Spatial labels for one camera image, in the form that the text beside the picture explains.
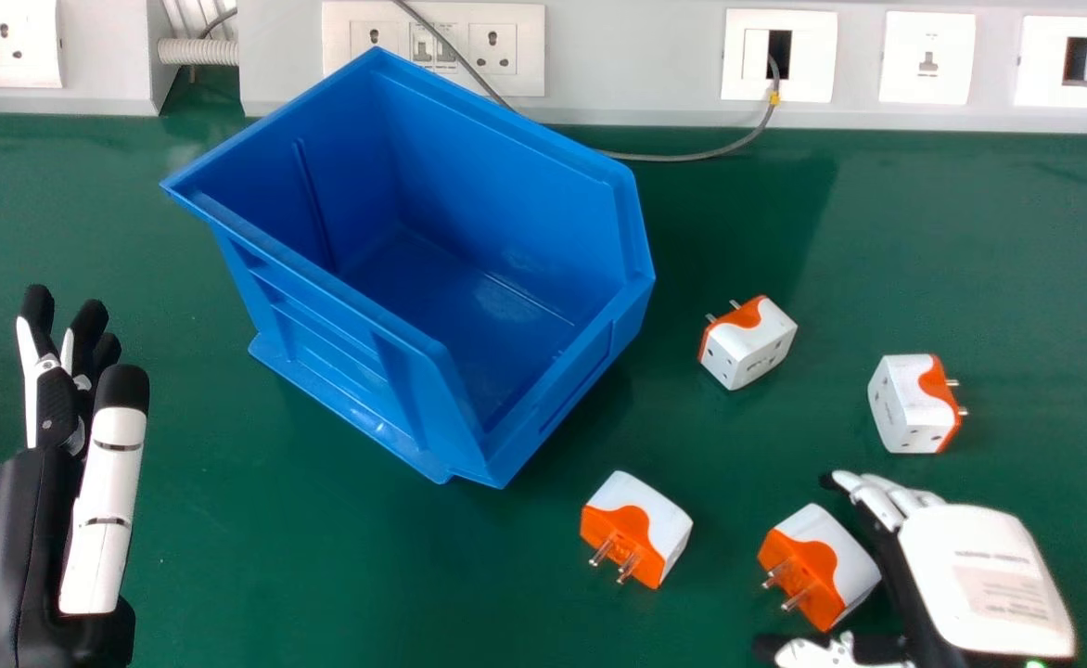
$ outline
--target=green table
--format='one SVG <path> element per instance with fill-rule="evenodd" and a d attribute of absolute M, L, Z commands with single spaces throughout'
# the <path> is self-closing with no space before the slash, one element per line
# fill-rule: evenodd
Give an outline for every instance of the green table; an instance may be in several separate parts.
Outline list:
<path fill-rule="evenodd" d="M 504 491 L 436 487 L 247 354 L 204 225 L 157 182 L 246 125 L 224 87 L 162 118 L 0 117 L 0 459 L 22 446 L 23 287 L 111 305 L 153 380 L 123 592 L 136 664 L 753 665 L 805 631 L 759 589 L 765 531 L 835 467 L 1022 516 L 1087 665 L 1087 137 L 770 131 L 746 155 L 638 166 L 659 282 L 640 338 Z M 600 147 L 724 130 L 573 128 Z M 764 292 L 792 354 L 727 393 L 705 312 Z M 70 315 L 62 315 L 60 320 Z M 878 356 L 935 352 L 971 409 L 939 457 L 884 452 Z M 663 589 L 591 570 L 578 511 L 616 468 L 695 518 Z M 895 626 L 878 593 L 853 629 Z"/>

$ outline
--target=black and white robotic hand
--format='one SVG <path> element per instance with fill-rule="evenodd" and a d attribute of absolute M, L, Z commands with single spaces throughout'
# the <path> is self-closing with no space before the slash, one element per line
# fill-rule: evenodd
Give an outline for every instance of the black and white robotic hand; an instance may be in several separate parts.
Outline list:
<path fill-rule="evenodd" d="M 118 591 L 149 377 L 115 364 L 107 322 L 102 302 L 87 301 L 58 351 L 42 285 L 28 288 L 16 317 L 27 448 L 0 464 L 0 668 L 132 660 L 136 614 Z"/>
<path fill-rule="evenodd" d="M 1057 668 L 1075 665 L 1075 630 L 1030 532 L 1013 515 L 948 504 L 877 475 L 835 470 L 873 543 L 900 635 L 759 635 L 782 668 Z"/>

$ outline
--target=power adapter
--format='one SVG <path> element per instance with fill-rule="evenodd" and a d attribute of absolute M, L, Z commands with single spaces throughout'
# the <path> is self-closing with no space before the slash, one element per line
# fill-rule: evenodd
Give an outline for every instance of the power adapter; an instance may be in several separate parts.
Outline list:
<path fill-rule="evenodd" d="M 937 454 L 960 431 L 966 407 L 955 403 L 938 356 L 886 355 L 869 382 L 869 407 L 882 444 L 897 454 Z"/>
<path fill-rule="evenodd" d="M 634 578 L 658 589 L 687 546 L 692 519 L 634 475 L 615 470 L 580 512 L 580 537 L 596 549 L 594 568 L 619 565 L 616 583 Z"/>
<path fill-rule="evenodd" d="M 700 340 L 700 365 L 726 389 L 739 390 L 764 376 L 787 357 L 795 325 L 766 295 L 738 304 L 721 317 L 711 314 Z"/>
<path fill-rule="evenodd" d="M 835 627 L 882 582 L 874 558 L 814 503 L 770 530 L 759 563 L 767 571 L 762 588 L 787 593 L 784 613 L 799 609 L 820 631 Z"/>

